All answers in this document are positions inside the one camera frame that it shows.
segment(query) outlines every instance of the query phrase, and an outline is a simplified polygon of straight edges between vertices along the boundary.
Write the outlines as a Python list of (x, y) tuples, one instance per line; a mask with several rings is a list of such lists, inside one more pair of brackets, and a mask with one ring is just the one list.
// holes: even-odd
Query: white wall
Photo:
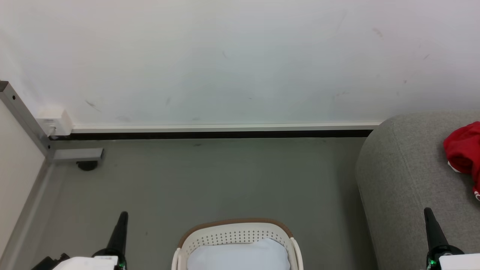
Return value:
[(2, 0), (0, 79), (77, 126), (377, 122), (479, 107), (479, 14), (474, 0)]
[(0, 101), (0, 257), (45, 157)]

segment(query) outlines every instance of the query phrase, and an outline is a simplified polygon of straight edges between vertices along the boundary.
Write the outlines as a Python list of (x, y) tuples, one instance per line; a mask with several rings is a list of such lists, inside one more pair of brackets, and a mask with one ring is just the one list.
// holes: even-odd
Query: gray metal frame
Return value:
[(7, 81), (0, 81), (0, 99), (15, 117), (17, 122), (27, 132), (38, 149), (49, 162), (65, 161), (100, 161), (103, 158), (103, 148), (93, 149), (61, 149), (56, 150), (55, 141), (51, 141), (40, 127), (35, 117)]
[(43, 132), (35, 117), (27, 109), (23, 101), (7, 81), (0, 81), (0, 99), (15, 117), (17, 122), (24, 128), (38, 149), (44, 156), (51, 157), (54, 152), (53, 144)]

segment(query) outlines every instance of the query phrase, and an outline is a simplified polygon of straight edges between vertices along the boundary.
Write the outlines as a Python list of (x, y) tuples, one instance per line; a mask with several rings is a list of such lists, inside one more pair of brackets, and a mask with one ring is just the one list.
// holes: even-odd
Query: white cloth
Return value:
[(287, 250), (272, 239), (251, 244), (204, 245), (190, 254), (188, 270), (290, 270)]

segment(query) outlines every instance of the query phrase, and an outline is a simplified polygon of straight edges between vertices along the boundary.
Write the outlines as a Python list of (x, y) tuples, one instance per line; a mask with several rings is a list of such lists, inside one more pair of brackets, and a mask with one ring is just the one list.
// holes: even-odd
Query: gray sofa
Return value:
[(448, 165), (443, 140), (480, 121), (480, 110), (400, 115), (365, 141), (356, 177), (380, 270), (425, 269), (423, 209), (432, 208), (449, 244), (480, 253), (480, 201), (471, 176)]

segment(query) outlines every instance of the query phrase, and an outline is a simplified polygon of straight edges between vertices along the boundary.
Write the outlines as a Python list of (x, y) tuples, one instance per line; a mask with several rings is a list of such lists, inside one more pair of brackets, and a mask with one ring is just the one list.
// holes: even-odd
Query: black baseboard strip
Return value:
[(367, 137), (372, 130), (309, 131), (229, 131), (229, 132), (153, 132), (153, 133), (73, 133), (51, 136), (52, 141), (151, 140), (151, 139), (228, 139), (228, 138), (328, 138)]

